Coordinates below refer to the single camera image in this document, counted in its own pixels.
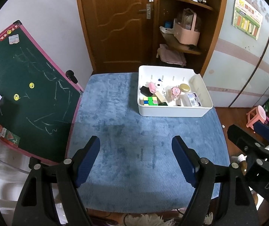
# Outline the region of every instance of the wooden block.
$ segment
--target wooden block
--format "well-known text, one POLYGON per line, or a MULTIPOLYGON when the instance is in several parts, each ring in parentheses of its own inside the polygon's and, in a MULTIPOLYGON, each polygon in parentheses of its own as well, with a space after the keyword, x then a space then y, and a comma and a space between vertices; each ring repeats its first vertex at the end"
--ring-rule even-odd
POLYGON ((158 100, 159 100, 161 103, 166 102, 166 99, 164 98, 163 95, 161 95, 161 93, 160 93, 159 91, 156 91, 154 95, 158 98, 158 100))

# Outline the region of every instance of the poster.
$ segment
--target poster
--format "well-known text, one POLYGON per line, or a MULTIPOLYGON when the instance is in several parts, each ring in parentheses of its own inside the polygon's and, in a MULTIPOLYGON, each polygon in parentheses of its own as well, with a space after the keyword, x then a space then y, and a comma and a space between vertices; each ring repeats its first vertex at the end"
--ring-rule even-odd
POLYGON ((233 26, 258 40, 263 16, 245 0, 235 0, 233 26))

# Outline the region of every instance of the pink frame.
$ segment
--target pink frame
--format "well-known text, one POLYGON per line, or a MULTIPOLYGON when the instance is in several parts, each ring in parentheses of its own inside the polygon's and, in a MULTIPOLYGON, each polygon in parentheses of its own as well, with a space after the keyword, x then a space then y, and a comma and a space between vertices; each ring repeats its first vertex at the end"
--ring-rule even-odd
MULTIPOLYGON (((15 24, 12 24, 10 26, 8 26, 5 30, 3 30, 1 33, 0 33, 0 37, 7 32, 7 30, 9 30, 10 28, 12 28, 13 26, 15 26, 15 24)), ((23 26, 23 25, 19 25, 19 27, 21 28, 21 30, 25 33, 25 35, 30 39, 30 41, 34 44, 34 46, 39 50, 39 52, 49 61, 49 63, 52 64, 52 66, 79 92, 84 92, 83 88, 80 86, 80 84, 75 84, 73 83, 71 80, 69 80, 67 77, 66 77, 66 74, 54 63, 54 61, 46 54, 46 52, 38 45, 38 43, 34 40, 34 38, 30 35, 30 33, 26 30, 26 28, 23 26)), ((71 140, 71 136, 72 136, 72 133, 73 133, 73 128, 74 128, 74 124, 75 124, 75 120, 76 120, 76 116, 77 116, 77 113, 78 113, 78 110, 79 110, 79 106, 80 106, 80 102, 81 102, 81 98, 82 98, 82 94, 79 98, 79 101, 78 101, 78 104, 76 106, 76 110, 75 110, 75 114, 74 114, 74 117, 73 117, 73 120, 72 120, 72 125, 71 125, 71 129, 70 129, 70 133, 69 133, 69 138, 68 138, 68 143, 67 143, 67 146, 66 146, 66 154, 65 154, 65 158, 67 157, 67 153, 68 153, 68 150, 69 150, 69 146, 70 146, 70 140, 71 140)), ((42 158, 42 157, 39 157, 37 155, 34 155, 34 154, 31 154, 23 149, 20 149, 20 148, 15 148, 13 147, 12 145, 6 143, 5 141, 1 140, 0 139, 0 142, 4 145, 6 145, 7 147, 9 147, 10 149, 13 149, 13 150, 16 150, 17 152, 23 154, 23 155, 26 155, 28 157, 35 157, 37 159, 40 159, 43 163, 45 164, 48 164, 48 165, 55 165, 55 164, 58 164, 57 162, 54 162, 54 161, 51 161, 51 160, 48 160, 48 159, 45 159, 45 158, 42 158)))

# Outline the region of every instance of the pink basket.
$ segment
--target pink basket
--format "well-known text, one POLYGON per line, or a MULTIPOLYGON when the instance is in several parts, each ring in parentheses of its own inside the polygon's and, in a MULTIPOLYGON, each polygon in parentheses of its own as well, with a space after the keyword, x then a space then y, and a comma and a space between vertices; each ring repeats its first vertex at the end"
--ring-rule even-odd
POLYGON ((197 46, 200 32, 194 31, 196 23, 196 13, 194 12, 193 14, 194 15, 191 30, 184 29, 174 19, 174 26, 173 26, 174 36, 181 44, 185 45, 193 44, 197 46))

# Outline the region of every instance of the wooden shelf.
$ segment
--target wooden shelf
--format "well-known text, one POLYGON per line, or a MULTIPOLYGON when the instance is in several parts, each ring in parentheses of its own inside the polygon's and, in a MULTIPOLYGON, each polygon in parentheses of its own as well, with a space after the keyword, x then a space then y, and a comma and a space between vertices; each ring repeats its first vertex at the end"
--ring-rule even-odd
POLYGON ((161 34, 164 37, 169 48, 178 52, 182 52, 182 53, 191 53, 191 54, 201 55, 200 50, 192 50, 189 48, 188 45, 183 45, 179 43, 179 41, 174 37, 173 34, 165 34, 163 32, 161 32, 161 34))
POLYGON ((182 1, 182 2, 186 2, 186 3, 191 3, 191 4, 194 4, 196 6, 200 6, 200 7, 204 7, 206 9, 209 9, 211 11, 214 11, 214 9, 208 5, 204 5, 202 3, 199 3, 199 2, 194 2, 194 1, 191 1, 191 0, 177 0, 177 1, 182 1))

